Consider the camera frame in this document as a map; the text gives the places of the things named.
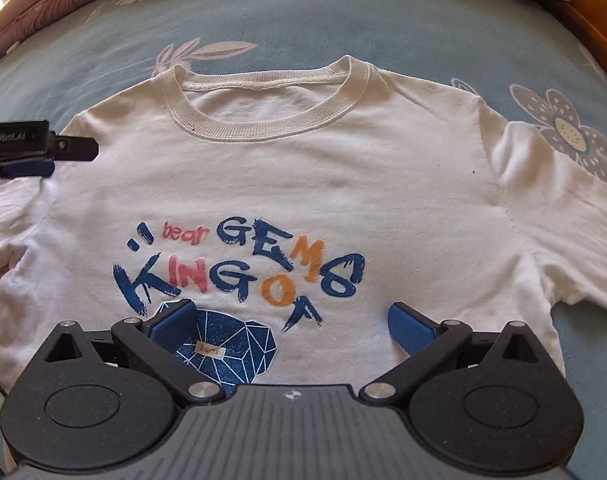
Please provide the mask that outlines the blue floral bed sheet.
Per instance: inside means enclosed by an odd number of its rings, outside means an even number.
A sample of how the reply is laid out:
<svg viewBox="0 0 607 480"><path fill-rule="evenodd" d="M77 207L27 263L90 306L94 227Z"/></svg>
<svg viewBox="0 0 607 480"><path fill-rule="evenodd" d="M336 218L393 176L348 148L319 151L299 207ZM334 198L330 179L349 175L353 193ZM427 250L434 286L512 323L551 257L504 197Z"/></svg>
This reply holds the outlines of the blue floral bed sheet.
<svg viewBox="0 0 607 480"><path fill-rule="evenodd" d="M607 140L605 66L539 0L97 0L0 61L0 122L76 113L178 62L197 73L307 68L352 54L474 91L560 91Z"/></svg>

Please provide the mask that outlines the white printed sweatshirt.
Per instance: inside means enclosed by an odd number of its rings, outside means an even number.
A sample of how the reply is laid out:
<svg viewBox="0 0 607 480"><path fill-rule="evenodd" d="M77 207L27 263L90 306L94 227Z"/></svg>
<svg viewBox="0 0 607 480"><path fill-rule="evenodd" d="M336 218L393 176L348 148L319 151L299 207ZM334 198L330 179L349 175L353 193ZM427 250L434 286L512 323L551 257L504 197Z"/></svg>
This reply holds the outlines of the white printed sweatshirt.
<svg viewBox="0 0 607 480"><path fill-rule="evenodd" d="M0 184L0 382L62 320L105 330L196 302L185 361L229 385L361 387L403 358L403 301L561 357L554 304L607 309L607 183L479 96L346 56L182 67L76 115L99 145Z"/></svg>

